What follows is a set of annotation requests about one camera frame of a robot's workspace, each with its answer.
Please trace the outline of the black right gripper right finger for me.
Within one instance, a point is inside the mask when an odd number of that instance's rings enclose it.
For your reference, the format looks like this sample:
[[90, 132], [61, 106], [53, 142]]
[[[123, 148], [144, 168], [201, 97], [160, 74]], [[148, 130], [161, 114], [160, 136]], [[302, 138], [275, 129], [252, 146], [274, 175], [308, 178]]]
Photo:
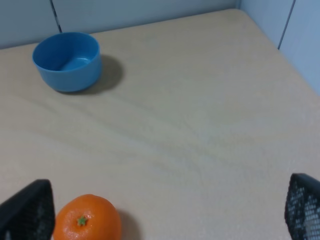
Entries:
[[287, 191], [284, 219], [293, 240], [320, 238], [320, 182], [305, 173], [293, 173]]

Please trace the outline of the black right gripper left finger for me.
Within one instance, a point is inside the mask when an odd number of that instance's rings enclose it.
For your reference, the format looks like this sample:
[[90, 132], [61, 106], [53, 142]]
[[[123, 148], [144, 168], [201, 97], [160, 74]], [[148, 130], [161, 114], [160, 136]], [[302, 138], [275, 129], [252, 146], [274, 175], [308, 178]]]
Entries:
[[0, 204], [2, 240], [50, 240], [55, 228], [51, 182], [37, 179]]

